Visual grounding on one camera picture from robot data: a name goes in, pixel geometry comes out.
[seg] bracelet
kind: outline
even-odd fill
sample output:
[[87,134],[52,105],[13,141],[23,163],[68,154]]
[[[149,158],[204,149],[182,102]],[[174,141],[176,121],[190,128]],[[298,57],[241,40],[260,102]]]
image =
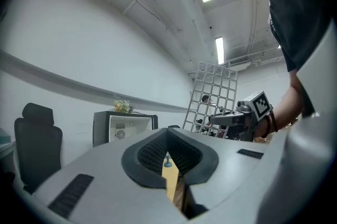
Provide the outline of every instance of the bracelet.
[[266,138],[268,136],[269,132],[270,132],[270,116],[267,114],[263,119],[267,120],[267,129],[261,137]]

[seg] office chair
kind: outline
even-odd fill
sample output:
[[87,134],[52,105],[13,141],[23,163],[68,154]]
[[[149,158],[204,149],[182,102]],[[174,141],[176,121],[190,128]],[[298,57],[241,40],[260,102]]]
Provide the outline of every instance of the office chair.
[[34,103],[27,104],[23,118],[14,122],[17,156],[24,189],[36,188],[61,168],[62,131],[54,125],[53,110]]

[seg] white grid panel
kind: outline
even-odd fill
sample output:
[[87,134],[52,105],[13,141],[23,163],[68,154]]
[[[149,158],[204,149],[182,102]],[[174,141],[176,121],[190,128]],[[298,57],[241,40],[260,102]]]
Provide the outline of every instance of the white grid panel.
[[[213,132],[218,137],[219,133],[224,132],[223,138],[226,137],[228,127],[221,129],[208,123],[210,116],[209,108],[214,108],[214,114],[224,114],[225,112],[233,113],[234,102],[236,97],[237,87],[237,71],[227,69],[219,65],[199,62],[196,71],[193,92],[187,111],[183,129],[201,133],[202,129],[208,129],[207,135]],[[202,102],[202,96],[208,95],[209,100],[215,104],[211,105]],[[197,123],[197,120],[202,119],[202,123]]]

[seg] air vent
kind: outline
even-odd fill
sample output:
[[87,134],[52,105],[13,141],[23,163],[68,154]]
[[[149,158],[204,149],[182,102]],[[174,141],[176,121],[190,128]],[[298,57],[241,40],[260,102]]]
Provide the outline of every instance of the air vent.
[[249,62],[249,60],[250,60],[249,56],[244,56],[244,57],[241,57],[241,58],[238,58],[238,59],[230,60],[229,65],[235,66],[235,65],[239,65],[239,64],[242,64],[242,63]]

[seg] ceiling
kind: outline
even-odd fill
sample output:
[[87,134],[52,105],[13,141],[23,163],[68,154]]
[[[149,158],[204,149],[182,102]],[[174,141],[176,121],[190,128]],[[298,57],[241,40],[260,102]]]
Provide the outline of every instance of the ceiling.
[[282,56],[267,24],[268,0],[103,1],[138,24],[186,73],[194,73],[199,61],[217,64],[219,36],[226,61],[252,53],[260,62]]

